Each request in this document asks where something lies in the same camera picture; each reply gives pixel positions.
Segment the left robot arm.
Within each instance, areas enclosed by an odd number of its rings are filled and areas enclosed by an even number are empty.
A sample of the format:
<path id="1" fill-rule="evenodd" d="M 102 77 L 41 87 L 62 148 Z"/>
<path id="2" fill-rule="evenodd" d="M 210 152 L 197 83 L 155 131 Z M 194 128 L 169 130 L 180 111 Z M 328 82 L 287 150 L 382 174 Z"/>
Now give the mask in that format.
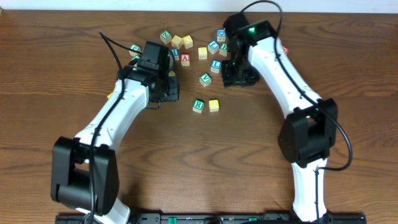
<path id="1" fill-rule="evenodd" d="M 52 149 L 51 198 L 80 212 L 56 223 L 128 223 L 131 209 L 118 198 L 116 154 L 136 116 L 148 103 L 177 101 L 178 78 L 168 70 L 132 65 L 95 118 L 74 138 L 59 137 Z"/>

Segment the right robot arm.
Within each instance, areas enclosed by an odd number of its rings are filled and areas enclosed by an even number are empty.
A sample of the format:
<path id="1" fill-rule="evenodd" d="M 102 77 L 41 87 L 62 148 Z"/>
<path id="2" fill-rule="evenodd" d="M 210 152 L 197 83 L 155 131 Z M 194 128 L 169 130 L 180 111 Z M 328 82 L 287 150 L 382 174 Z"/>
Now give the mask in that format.
<path id="1" fill-rule="evenodd" d="M 335 144 L 337 105 L 305 83 L 269 21 L 229 18 L 223 27 L 231 53 L 221 64 L 223 83 L 251 86 L 264 79 L 284 115 L 278 144 L 293 169 L 293 211 L 303 222 L 319 221 L 326 215 L 323 173 Z"/>

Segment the yellow O block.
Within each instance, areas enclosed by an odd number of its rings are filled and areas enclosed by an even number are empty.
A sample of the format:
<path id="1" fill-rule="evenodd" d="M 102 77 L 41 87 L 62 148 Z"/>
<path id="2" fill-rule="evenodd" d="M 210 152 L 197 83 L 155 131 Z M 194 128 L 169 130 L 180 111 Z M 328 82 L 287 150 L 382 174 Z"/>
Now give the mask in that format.
<path id="1" fill-rule="evenodd" d="M 216 112 L 220 109 L 220 104 L 218 100 L 210 100 L 209 101 L 209 109 L 210 112 Z"/>

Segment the green R block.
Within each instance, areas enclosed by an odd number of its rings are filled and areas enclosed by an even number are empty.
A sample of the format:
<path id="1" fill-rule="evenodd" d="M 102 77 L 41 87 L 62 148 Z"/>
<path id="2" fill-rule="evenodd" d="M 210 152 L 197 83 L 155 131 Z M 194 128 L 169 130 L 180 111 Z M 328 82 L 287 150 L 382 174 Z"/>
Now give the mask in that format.
<path id="1" fill-rule="evenodd" d="M 192 106 L 192 110 L 193 110 L 194 112 L 197 112 L 197 113 L 202 113 L 202 111 L 203 111 L 203 109 L 204 109 L 204 106 L 205 106 L 205 102 L 204 102 L 204 101 L 202 101 L 202 100 L 195 100 L 195 102 L 194 102 L 194 104 L 193 104 L 193 106 Z"/>

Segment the green B block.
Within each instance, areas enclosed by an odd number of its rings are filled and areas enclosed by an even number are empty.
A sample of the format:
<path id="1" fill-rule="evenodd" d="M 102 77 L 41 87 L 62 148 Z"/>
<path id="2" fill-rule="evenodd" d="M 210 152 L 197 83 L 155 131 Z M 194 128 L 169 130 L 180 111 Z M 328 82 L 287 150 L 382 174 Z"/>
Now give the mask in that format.
<path id="1" fill-rule="evenodd" d="M 220 45 L 219 54 L 226 57 L 228 54 L 228 45 L 224 42 Z"/>

